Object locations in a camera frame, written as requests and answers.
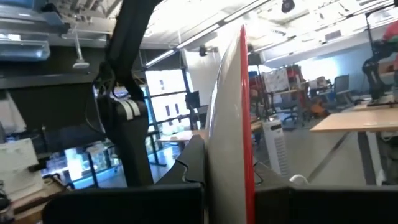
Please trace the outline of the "blue rectangular ceiling duct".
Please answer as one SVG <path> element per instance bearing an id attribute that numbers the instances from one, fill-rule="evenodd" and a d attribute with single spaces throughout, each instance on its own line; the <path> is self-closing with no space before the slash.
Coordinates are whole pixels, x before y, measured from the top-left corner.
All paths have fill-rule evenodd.
<path id="1" fill-rule="evenodd" d="M 50 0 L 0 0 L 1 32 L 66 34 L 69 29 Z"/>

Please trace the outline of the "red patterned plate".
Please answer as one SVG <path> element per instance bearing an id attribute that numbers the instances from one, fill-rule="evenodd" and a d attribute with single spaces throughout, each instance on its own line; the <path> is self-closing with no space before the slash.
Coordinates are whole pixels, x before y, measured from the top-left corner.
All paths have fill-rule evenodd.
<path id="1" fill-rule="evenodd" d="M 246 28 L 221 61 L 206 130 L 210 224 L 255 224 L 254 168 Z"/>

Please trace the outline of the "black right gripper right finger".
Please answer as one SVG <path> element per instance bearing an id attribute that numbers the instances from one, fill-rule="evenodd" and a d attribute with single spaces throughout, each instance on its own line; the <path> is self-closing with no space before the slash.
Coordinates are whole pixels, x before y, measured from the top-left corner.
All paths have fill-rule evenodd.
<path id="1" fill-rule="evenodd" d="M 254 164 L 255 224 L 398 224 L 398 186 L 297 185 Z"/>

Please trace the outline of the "wooden table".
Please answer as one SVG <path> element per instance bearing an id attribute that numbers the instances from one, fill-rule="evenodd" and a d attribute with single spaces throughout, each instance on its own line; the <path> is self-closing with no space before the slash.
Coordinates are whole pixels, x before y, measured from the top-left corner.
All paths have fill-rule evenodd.
<path id="1" fill-rule="evenodd" d="M 355 132 L 361 155 L 363 175 L 368 185 L 381 185 L 387 180 L 382 167 L 377 134 L 398 134 L 398 108 L 353 110 L 329 115 L 316 124 L 313 133 Z"/>

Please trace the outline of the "translucent ceiling box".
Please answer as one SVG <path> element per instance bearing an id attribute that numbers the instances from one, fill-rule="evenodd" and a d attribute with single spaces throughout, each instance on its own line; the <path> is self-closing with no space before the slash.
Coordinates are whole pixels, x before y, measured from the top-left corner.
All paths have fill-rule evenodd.
<path id="1" fill-rule="evenodd" d="M 0 61 L 45 61 L 50 56 L 47 41 L 0 40 Z"/>

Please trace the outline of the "grey office chair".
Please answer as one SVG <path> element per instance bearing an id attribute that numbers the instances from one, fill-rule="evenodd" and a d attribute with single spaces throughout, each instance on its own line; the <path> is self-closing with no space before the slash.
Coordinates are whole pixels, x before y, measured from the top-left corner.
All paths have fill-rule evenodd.
<path id="1" fill-rule="evenodd" d="M 349 75 L 340 75 L 335 78 L 334 93 L 338 106 L 350 106 L 353 104 L 349 89 Z"/>

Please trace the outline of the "white pendant sensor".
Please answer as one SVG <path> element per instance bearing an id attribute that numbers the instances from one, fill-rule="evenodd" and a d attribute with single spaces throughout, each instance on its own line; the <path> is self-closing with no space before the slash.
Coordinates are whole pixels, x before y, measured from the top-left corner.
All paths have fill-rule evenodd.
<path id="1" fill-rule="evenodd" d="M 73 69 L 87 69 L 90 66 L 90 64 L 88 62 L 86 62 L 83 58 L 83 54 L 81 52 L 81 47 L 80 47 L 80 41 L 78 39 L 78 34 L 76 31 L 76 28 L 77 28 L 77 25 L 75 25 L 73 28 L 73 35 L 74 35 L 74 41 L 75 41 L 77 60 L 73 64 L 72 68 Z"/>

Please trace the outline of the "white paper stack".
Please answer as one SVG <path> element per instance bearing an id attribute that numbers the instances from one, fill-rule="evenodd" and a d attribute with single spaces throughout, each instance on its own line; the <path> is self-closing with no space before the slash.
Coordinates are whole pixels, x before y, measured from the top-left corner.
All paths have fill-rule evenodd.
<path id="1" fill-rule="evenodd" d="M 0 180 L 12 201 L 42 190 L 41 173 L 28 170 L 36 164 L 38 160 L 30 138 L 0 144 Z"/>

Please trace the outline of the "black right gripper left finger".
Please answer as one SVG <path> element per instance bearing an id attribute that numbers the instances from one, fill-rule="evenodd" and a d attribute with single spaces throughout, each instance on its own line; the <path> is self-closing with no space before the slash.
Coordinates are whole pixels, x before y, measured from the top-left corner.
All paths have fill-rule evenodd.
<path id="1" fill-rule="evenodd" d="M 43 224 L 204 224 L 205 142 L 194 135 L 172 168 L 146 187 L 61 194 L 42 210 Z"/>

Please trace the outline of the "white poster board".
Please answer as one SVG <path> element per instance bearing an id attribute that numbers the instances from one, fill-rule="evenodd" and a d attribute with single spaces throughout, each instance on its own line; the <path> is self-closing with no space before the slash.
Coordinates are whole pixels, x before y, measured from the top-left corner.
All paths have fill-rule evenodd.
<path id="1" fill-rule="evenodd" d="M 261 73 L 267 92 L 284 91 L 290 88 L 286 68 Z"/>

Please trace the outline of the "ceiling light strip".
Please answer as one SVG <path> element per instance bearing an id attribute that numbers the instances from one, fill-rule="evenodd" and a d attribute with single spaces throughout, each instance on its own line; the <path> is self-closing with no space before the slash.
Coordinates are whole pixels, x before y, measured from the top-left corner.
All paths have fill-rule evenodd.
<path id="1" fill-rule="evenodd" d="M 221 26 L 219 24 L 214 24 L 207 29 L 195 34 L 193 37 L 187 39 L 186 41 L 182 42 L 181 44 L 178 44 L 176 47 L 160 54 L 159 56 L 155 57 L 154 59 L 150 60 L 145 64 L 146 68 L 149 68 L 158 62 L 166 59 L 167 57 L 177 53 L 179 50 L 185 48 L 185 47 L 193 47 L 194 45 L 201 45 L 202 42 L 206 43 L 208 42 L 209 35 L 212 35 L 213 32 L 215 32 L 217 29 L 219 29 Z"/>

